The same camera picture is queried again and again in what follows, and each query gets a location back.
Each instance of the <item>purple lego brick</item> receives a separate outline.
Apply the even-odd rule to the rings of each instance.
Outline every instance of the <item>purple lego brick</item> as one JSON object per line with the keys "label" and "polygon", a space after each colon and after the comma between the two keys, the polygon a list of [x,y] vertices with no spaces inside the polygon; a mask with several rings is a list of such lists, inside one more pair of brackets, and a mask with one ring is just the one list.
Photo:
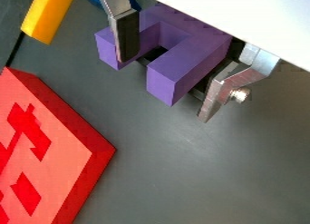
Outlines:
{"label": "purple lego brick", "polygon": [[110,28],[97,33],[100,58],[121,70],[157,46],[169,51],[149,64],[148,90],[173,106],[226,57],[232,36],[166,5],[141,12],[141,51],[120,63]]}

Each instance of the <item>screw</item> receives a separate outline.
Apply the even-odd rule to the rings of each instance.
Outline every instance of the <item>screw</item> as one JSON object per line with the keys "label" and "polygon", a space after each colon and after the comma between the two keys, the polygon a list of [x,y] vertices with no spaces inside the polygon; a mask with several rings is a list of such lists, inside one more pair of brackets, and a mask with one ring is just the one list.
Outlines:
{"label": "screw", "polygon": [[251,93],[252,93],[251,88],[241,87],[237,90],[233,90],[230,94],[230,99],[236,100],[240,104],[243,104],[247,101]]}

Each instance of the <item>yellow block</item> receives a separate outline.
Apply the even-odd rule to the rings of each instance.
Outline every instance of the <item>yellow block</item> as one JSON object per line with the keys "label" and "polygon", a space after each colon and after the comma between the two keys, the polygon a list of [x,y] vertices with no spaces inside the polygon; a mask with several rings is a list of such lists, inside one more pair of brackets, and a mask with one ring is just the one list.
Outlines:
{"label": "yellow block", "polygon": [[73,0],[34,0],[22,31],[46,44],[51,44]]}

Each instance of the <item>gray table surface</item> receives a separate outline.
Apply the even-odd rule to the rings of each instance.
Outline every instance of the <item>gray table surface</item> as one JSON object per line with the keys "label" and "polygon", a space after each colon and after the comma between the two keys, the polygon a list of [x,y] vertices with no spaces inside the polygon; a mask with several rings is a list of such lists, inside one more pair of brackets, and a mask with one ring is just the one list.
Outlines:
{"label": "gray table surface", "polygon": [[0,68],[7,65],[33,0],[0,0]]}
{"label": "gray table surface", "polygon": [[74,0],[54,43],[27,37],[13,64],[118,149],[74,223],[309,224],[310,73],[284,63],[205,124],[193,96],[170,108],[148,93],[138,62],[117,72],[100,61],[108,25]]}

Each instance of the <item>toy block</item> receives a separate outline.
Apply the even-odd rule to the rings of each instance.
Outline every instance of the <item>toy block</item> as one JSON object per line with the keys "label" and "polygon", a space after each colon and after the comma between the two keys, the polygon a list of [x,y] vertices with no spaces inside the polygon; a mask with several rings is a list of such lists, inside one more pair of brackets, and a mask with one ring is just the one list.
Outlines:
{"label": "toy block", "polygon": [[116,148],[41,79],[0,75],[0,224],[73,223]]}
{"label": "toy block", "polygon": [[34,0],[22,31],[45,44],[51,44],[73,0]]}
{"label": "toy block", "polygon": [[140,54],[118,62],[114,35],[106,28],[96,34],[100,58],[121,70],[156,47],[166,48],[149,64],[148,90],[173,106],[225,59],[232,36],[164,4],[142,11],[140,19]]}

